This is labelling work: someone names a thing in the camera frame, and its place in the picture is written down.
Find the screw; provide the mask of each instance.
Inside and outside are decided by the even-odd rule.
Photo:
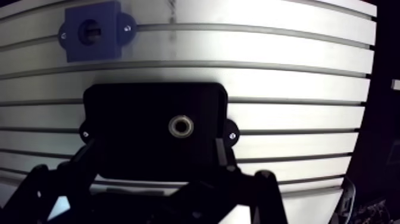
[[[194,211],[194,212],[192,212],[192,216],[193,216],[195,219],[199,219],[199,218],[201,218],[201,216],[203,216],[203,214],[201,214],[201,213],[198,212],[198,211]]]
[[[226,169],[227,169],[228,171],[230,171],[230,172],[233,172],[233,171],[236,170],[235,166],[228,166]]]
[[[234,139],[236,138],[236,134],[235,134],[235,133],[231,133],[231,134],[229,135],[229,138],[232,139],[232,140],[234,140]]]
[[[126,26],[126,27],[124,27],[124,31],[125,31],[125,32],[128,32],[128,31],[130,31],[130,29],[131,29],[131,28],[130,28],[130,26]]]

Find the blue plastic bracket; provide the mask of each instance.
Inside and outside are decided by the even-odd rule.
[[[119,2],[102,2],[67,8],[58,41],[68,62],[117,59],[136,31],[134,18],[121,12]]]

